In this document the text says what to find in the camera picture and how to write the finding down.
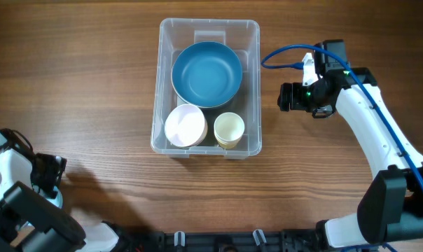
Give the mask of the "cream plastic cup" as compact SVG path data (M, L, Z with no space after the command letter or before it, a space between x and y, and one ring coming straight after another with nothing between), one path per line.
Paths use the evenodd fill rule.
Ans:
M244 131L244 121L236 113L222 113L214 121L214 135L219 141L229 144L237 143L242 138Z

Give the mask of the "clear plastic storage container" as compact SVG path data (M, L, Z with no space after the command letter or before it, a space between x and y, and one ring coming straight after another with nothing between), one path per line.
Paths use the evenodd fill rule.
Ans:
M222 155L244 159L262 149L260 27L254 20L166 18L160 23L151 148L173 158L190 155ZM242 64L238 93L224 106L204 110L208 132L204 140L189 148L172 145L165 136L165 121L183 100L172 87L172 66L179 54L200 41L216 41L230 47ZM223 149L214 136L214 121L225 112L238 114L244 134L236 147Z

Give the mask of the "dark blue bowl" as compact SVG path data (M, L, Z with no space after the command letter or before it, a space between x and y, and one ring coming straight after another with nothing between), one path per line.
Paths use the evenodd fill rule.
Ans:
M239 57L228 46L202 41L183 50L172 66L172 87L184 102L214 109L227 104L242 85Z

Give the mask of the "pink plastic cup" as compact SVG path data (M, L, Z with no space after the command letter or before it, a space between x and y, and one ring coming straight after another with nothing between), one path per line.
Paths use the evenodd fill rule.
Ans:
M192 104L176 107L165 121L165 136L174 146L187 148L200 144L208 132L202 110Z

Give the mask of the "light blue plastic cup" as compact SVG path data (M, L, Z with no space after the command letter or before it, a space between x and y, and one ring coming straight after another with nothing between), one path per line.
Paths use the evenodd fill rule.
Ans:
M55 195L51 196L50 194L45 193L45 199L48 200L51 204L61 209L63 207L63 196L60 189L56 185L53 187L52 193L55 193Z

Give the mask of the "yellow plastic cup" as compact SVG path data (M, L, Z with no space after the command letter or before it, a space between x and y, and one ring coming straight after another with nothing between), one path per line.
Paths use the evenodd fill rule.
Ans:
M239 143L239 141L231 141L231 142L225 142L225 141L220 141L218 140L218 144L220 147L224 148L224 149L231 149L236 147L236 145Z

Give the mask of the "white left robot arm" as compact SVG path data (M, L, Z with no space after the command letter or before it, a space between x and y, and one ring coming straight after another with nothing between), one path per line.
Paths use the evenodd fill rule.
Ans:
M63 208L67 161L35 153L17 130L0 129L0 251L117 251L107 223L81 226Z

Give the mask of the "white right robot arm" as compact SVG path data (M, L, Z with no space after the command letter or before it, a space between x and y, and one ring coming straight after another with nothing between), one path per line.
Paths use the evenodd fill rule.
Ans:
M356 212L319 221L306 247L330 251L423 239L423 155L388 112L367 68L305 73L302 83L282 84L277 103L283 111L306 111L315 118L339 113L373 176Z

